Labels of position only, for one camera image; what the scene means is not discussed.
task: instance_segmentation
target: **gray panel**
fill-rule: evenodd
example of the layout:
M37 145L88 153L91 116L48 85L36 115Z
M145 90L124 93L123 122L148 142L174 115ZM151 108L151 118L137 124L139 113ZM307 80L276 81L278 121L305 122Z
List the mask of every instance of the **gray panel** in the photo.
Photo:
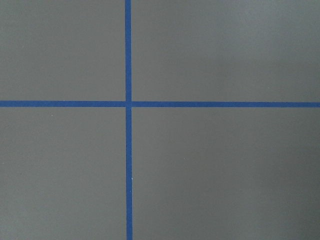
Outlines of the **gray panel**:
M0 239L123 240L124 109L0 109Z
M119 0L2 0L1 100L123 100Z
M133 0L133 99L319 101L320 1Z
M134 239L319 239L319 118L318 109L134 109Z

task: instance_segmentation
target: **gray tile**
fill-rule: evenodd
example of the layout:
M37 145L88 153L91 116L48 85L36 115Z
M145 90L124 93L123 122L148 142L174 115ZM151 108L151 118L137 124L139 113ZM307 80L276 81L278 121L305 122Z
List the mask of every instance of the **gray tile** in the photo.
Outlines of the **gray tile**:
M1 240L123 240L125 113L2 108Z
M316 240L320 112L135 108L139 240Z
M0 100L123 100L119 0L3 0Z
M136 101L320 100L320 1L133 0Z

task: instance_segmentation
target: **vertical blue line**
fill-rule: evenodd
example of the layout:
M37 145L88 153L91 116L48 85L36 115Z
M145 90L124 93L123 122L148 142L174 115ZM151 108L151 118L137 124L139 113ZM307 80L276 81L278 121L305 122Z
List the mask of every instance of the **vertical blue line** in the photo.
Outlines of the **vertical blue line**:
M126 239L133 240L131 0L125 0L125 188Z

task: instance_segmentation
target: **blue line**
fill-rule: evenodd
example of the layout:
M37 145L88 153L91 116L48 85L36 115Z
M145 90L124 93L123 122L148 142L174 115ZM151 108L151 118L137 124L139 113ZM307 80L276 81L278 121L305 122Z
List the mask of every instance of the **blue line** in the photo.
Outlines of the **blue line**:
M102 108L125 107L125 101L1 101L0 107L6 108Z
M125 189L126 239L133 240L131 0L125 0Z
M133 101L134 108L320 108L320 102Z

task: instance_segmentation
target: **gray floor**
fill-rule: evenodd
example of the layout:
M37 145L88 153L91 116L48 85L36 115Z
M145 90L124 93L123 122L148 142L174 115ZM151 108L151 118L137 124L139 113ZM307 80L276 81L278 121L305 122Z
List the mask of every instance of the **gray floor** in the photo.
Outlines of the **gray floor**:
M132 0L134 101L320 102L320 2ZM125 100L124 1L0 2L0 100ZM124 108L0 109L0 240L126 239ZM320 239L318 108L133 108L135 240Z

